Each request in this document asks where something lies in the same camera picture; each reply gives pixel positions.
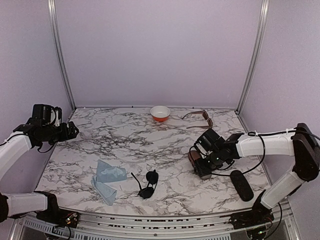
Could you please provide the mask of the black aviator sunglasses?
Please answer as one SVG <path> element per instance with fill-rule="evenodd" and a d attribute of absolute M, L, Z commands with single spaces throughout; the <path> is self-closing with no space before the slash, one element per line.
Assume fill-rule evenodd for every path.
<path fill-rule="evenodd" d="M 153 171 L 148 171 L 145 178 L 147 180 L 147 185 L 146 187 L 142 188 L 142 185 L 140 181 L 137 179 L 137 177 L 134 175 L 134 173 L 131 173 L 131 176 L 137 181 L 138 186 L 139 186 L 139 192 L 138 196 L 141 198 L 149 199 L 152 197 L 154 194 L 158 181 L 159 181 L 159 174 L 158 172 L 154 169 Z"/>

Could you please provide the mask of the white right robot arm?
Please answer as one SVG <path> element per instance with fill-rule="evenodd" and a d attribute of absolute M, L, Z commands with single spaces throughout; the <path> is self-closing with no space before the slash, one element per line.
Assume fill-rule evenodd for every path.
<path fill-rule="evenodd" d="M 188 152 L 195 173 L 202 179 L 218 176 L 225 163 L 260 157 L 259 164 L 272 166 L 272 160 L 288 160 L 282 174 L 255 200 L 247 219 L 258 224 L 283 199 L 311 182 L 320 172 L 320 137 L 307 124 L 274 132 L 239 132 L 223 138 L 213 129 L 206 130 Z"/>

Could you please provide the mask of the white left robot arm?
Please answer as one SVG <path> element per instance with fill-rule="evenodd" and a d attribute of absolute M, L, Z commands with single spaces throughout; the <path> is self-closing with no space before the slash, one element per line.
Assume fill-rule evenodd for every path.
<path fill-rule="evenodd" d="M 43 143 L 52 147 L 59 143 L 75 139 L 79 129 L 70 121 L 57 124 L 21 124 L 13 133 L 0 144 L 0 177 L 34 147 L 41 149 Z M 28 193 L 0 194 L 0 221 L 8 218 L 18 218 L 24 214 L 36 212 L 41 220 L 60 224 L 67 217 L 68 212 L 58 205 L 56 195 L 45 191 Z"/>

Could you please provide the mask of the brown striped glasses case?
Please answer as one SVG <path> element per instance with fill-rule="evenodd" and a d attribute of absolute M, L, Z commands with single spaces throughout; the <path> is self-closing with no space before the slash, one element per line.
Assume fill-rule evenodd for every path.
<path fill-rule="evenodd" d="M 190 150 L 188 153 L 188 159 L 193 167 L 195 174 L 197 174 L 202 180 L 209 180 L 212 176 L 212 170 L 207 160 L 196 150 Z"/>

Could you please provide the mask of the black woven glasses case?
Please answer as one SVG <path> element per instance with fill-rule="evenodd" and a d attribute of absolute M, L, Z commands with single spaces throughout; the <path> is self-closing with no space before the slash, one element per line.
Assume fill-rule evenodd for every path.
<path fill-rule="evenodd" d="M 254 192 L 241 171 L 233 170 L 230 179 L 242 201 L 249 202 L 254 198 Z"/>

